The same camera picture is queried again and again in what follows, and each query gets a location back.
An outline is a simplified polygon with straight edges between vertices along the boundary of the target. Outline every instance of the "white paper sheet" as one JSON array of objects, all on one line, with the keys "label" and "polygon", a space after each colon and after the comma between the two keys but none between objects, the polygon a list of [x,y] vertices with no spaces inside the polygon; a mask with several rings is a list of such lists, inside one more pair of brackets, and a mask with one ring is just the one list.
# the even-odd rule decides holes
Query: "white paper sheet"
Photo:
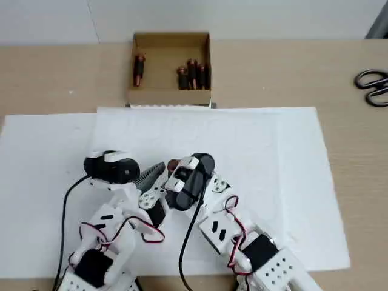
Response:
[{"label": "white paper sheet", "polygon": [[217,111],[277,113],[283,241],[307,270],[350,267],[343,222],[316,109],[288,107]]},{"label": "white paper sheet", "polygon": [[[292,249],[308,270],[349,267],[349,255],[336,203],[326,149],[314,109],[254,109],[277,113],[279,177],[284,197],[286,232]],[[0,138],[1,278],[36,278],[55,274],[64,192],[84,174],[94,114],[8,116]],[[80,185],[69,198],[65,253],[79,244],[77,226],[87,221],[110,195]],[[187,225],[187,221],[177,221]],[[214,261],[186,257],[184,269],[210,273],[222,268]],[[158,268],[160,259],[135,258],[140,274],[178,273]]]}]

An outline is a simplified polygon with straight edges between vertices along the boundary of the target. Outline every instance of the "scissor handle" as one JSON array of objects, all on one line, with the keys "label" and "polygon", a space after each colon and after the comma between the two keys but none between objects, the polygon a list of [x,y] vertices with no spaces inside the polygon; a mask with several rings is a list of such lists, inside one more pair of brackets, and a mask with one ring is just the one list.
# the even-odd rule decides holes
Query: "scissor handle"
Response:
[{"label": "scissor handle", "polygon": [[388,102],[376,102],[373,100],[374,97],[384,93],[388,93],[388,87],[381,87],[375,91],[369,92],[367,95],[365,95],[365,102],[374,107],[387,107]]},{"label": "scissor handle", "polygon": [[[377,75],[377,76],[380,76],[381,78],[377,79],[376,81],[363,84],[361,82],[361,79],[367,75]],[[376,69],[362,71],[357,76],[355,76],[354,85],[359,89],[376,88],[377,89],[376,92],[378,92],[380,91],[380,87],[384,87],[388,85],[388,73],[381,70],[376,70]]]}]

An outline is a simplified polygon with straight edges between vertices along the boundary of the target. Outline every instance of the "open cardboard box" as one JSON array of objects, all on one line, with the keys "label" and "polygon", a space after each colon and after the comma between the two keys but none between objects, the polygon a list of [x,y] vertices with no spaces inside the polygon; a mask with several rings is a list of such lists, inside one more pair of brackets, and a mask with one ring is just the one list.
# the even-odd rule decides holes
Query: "open cardboard box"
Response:
[{"label": "open cardboard box", "polygon": [[[140,87],[134,87],[133,65],[138,53],[145,56],[144,73]],[[176,69],[182,65],[186,66],[190,58],[211,68],[210,36],[207,32],[135,33],[128,92],[129,104],[209,105],[211,90],[178,88]]]}]

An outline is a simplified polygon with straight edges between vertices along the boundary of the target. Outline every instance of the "wooden table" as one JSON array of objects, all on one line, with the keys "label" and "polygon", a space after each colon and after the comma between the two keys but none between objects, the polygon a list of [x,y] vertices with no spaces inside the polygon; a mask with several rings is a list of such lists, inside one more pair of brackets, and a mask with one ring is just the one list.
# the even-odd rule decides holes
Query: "wooden table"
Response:
[{"label": "wooden table", "polygon": [[[0,48],[0,115],[123,106],[129,50],[125,44]],[[352,78],[387,67],[385,40],[212,41],[218,107],[318,109],[352,260],[349,270],[313,274],[324,290],[386,289],[388,109],[368,106]],[[233,278],[189,282],[194,290],[225,291]],[[175,277],[141,278],[141,284],[145,291],[183,290]],[[50,285],[50,279],[0,280],[1,290]]]}]

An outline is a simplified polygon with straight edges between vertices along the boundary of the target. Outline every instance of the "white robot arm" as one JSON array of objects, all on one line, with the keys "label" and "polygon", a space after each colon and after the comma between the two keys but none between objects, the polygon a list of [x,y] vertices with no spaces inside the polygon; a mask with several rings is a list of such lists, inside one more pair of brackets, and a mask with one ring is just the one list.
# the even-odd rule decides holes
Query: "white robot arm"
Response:
[{"label": "white robot arm", "polygon": [[[180,160],[165,188],[175,193],[177,201],[181,196],[192,197],[186,214],[238,276],[238,290],[322,291],[292,252],[275,244],[276,236],[264,221],[252,221],[237,208],[238,196],[211,169],[211,159],[194,154]],[[195,179],[201,172],[205,182]],[[201,184],[203,193],[195,192],[193,180]],[[185,190],[187,184],[194,191]]]},{"label": "white robot arm", "polygon": [[[115,159],[114,153],[109,155],[110,160],[105,162],[125,158],[122,153],[119,159]],[[162,180],[157,178],[164,164],[153,166],[136,181],[126,184],[106,181],[110,180],[106,177],[92,179],[91,184],[111,190],[114,195],[81,226],[82,243],[69,260],[74,271],[66,272],[59,291],[79,291],[71,289],[75,284],[83,286],[79,287],[81,291],[139,290],[135,276],[126,268],[135,251],[136,232],[142,233],[143,239],[144,234],[149,234],[161,242],[164,235],[158,227],[172,209],[183,211],[192,219],[193,226],[199,227],[204,238],[237,275],[238,291],[322,291],[291,251],[276,244],[275,233],[264,221],[252,220],[239,209],[238,196],[214,168],[210,155],[197,153],[171,160],[167,165],[169,176]],[[96,247],[107,251],[95,251]],[[103,270],[97,271],[103,278],[99,284],[88,278],[88,273],[96,274],[90,270],[95,264],[88,262],[90,252],[92,262],[96,257],[102,258],[101,265],[105,257],[111,260]]]}]

